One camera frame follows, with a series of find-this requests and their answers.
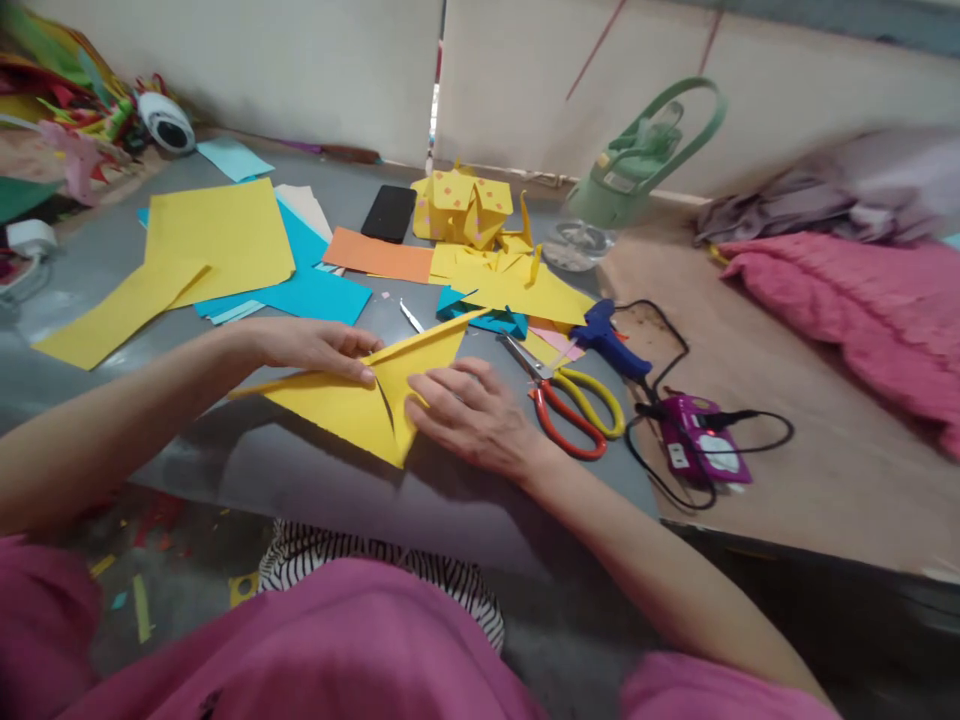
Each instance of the scissors blade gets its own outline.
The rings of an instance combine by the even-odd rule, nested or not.
[[[423,325],[420,324],[420,321],[414,316],[412,312],[407,310],[407,306],[403,304],[403,299],[400,300],[400,310],[404,315],[407,316],[407,320],[410,321],[410,324],[413,325],[413,329],[417,331],[417,334],[423,332]]]
[[[516,358],[517,362],[526,368],[527,372],[530,373],[530,376],[535,380],[544,381],[553,377],[553,371],[550,368],[528,353],[520,343],[507,333],[501,330],[500,334],[497,335],[497,340],[506,346],[510,354]]]

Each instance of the finger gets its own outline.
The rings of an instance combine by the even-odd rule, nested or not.
[[[383,340],[372,332],[359,328],[348,328],[341,343],[344,355],[361,356],[383,349]]]
[[[477,379],[468,373],[453,368],[435,368],[427,370],[427,377],[443,385],[457,395],[467,407],[474,410],[487,410],[495,402]]]
[[[469,408],[436,380],[431,380],[426,375],[411,375],[407,382],[427,403],[433,418],[455,425],[466,421]]]
[[[373,370],[359,360],[348,358],[338,352],[330,353],[328,357],[324,358],[323,364],[325,365],[323,369],[327,372],[345,377],[348,380],[356,380],[364,385],[373,385],[377,381],[377,376],[373,374]]]
[[[404,400],[403,407],[407,417],[410,418],[410,422],[416,426],[417,430],[433,438],[447,450],[457,452],[459,445],[457,432],[435,420],[420,398],[416,395],[408,395]]]
[[[493,369],[493,365],[480,358],[461,358],[451,365],[454,370],[468,372],[475,376],[480,384],[486,388],[487,392],[500,397],[512,396],[510,388]]]

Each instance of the pink blanket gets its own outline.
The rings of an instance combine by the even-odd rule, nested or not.
[[[870,387],[946,425],[960,459],[960,252],[799,233],[719,246],[754,296],[800,332],[836,343]]]

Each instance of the yellow paper with pink dots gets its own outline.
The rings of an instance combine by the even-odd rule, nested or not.
[[[513,213],[510,185],[437,170],[411,185],[417,191],[413,234],[492,250],[503,223]]]

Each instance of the table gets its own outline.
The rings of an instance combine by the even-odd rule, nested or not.
[[[653,299],[689,341],[690,356],[667,385],[725,410],[780,413],[797,434],[780,449],[746,456],[755,482],[743,494],[726,492],[713,509],[690,515],[658,493],[662,517],[789,552],[960,582],[960,468],[938,452],[936,429],[878,399],[835,347],[797,335],[738,282],[720,281],[692,237],[689,213],[654,204],[605,260],[605,294]],[[617,317],[628,345],[655,371],[678,352],[648,313]],[[758,420],[732,432],[746,447],[782,428]],[[673,482],[653,434],[644,428],[640,440],[654,470]]]
[[[333,227],[359,229],[381,184],[408,185],[423,175],[397,167],[321,162],[293,151],[257,152],[276,166],[270,174],[275,185],[310,185]],[[4,368],[0,431],[141,367],[211,328],[192,308],[168,312],[90,373],[29,347],[86,312],[141,264],[145,231],[135,211],[147,207],[151,195],[228,182],[200,155],[177,159],[115,207],[95,213],[70,237],[50,263],[46,287],[15,316],[0,320]],[[535,232],[543,232],[557,210],[556,202],[531,202]],[[519,228],[519,223],[518,212],[509,226]],[[429,244],[409,234],[408,242]],[[399,312],[399,298],[426,327],[438,324],[439,287],[359,273],[347,276],[373,290],[358,327],[378,333],[388,345],[413,333]],[[592,274],[573,279],[588,291],[599,287]],[[383,299],[382,291],[391,297]],[[528,388],[525,372],[490,333],[471,329],[460,355],[495,362],[518,394]],[[599,356],[589,353],[577,368],[610,387],[629,414],[622,382]],[[282,374],[260,370],[248,384]],[[535,421],[533,403],[522,405]],[[652,488],[622,441],[611,443],[605,457],[590,467],[630,502],[657,516]],[[362,534],[540,578],[569,577],[578,568],[586,577],[593,564],[579,543],[521,491],[467,466],[427,438],[414,443],[406,472],[395,471],[259,396],[218,404],[132,480],[191,500]]]

